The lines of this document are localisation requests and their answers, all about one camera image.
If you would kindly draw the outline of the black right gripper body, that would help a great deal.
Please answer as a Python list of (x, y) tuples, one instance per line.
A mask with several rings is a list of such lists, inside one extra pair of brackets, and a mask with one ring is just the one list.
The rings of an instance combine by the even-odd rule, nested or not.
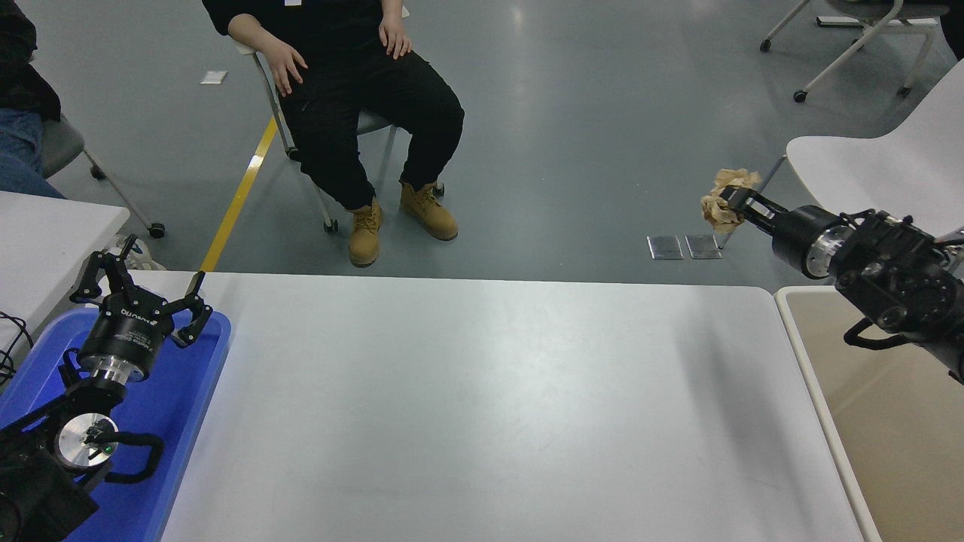
[(776, 215), (773, 217), (773, 253), (805, 276), (828, 276), (829, 256), (820, 250), (814, 251), (813, 245), (836, 226), (836, 215), (812, 205)]

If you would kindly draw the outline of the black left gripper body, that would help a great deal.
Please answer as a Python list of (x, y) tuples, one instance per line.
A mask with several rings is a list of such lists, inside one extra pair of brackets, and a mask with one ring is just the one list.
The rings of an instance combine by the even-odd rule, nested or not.
[(104, 298), (99, 318), (79, 349), (79, 363), (113, 356), (131, 364), (154, 364), (166, 336), (173, 330), (171, 315), (158, 311), (166, 300), (149, 291), (136, 291)]

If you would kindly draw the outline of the person's right hand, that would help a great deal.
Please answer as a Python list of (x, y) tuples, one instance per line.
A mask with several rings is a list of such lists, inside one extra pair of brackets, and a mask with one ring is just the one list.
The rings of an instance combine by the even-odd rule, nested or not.
[(290, 96), (293, 86), (304, 82), (302, 72), (309, 68), (303, 56), (293, 46), (278, 38), (269, 40), (263, 55), (267, 59), (279, 95)]

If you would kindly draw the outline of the person's left hand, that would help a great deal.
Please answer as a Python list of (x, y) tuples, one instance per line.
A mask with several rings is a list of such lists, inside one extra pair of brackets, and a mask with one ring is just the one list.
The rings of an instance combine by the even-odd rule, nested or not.
[(413, 51), (412, 38), (407, 34), (401, 14), (383, 15), (379, 37), (386, 55), (392, 59), (400, 59)]

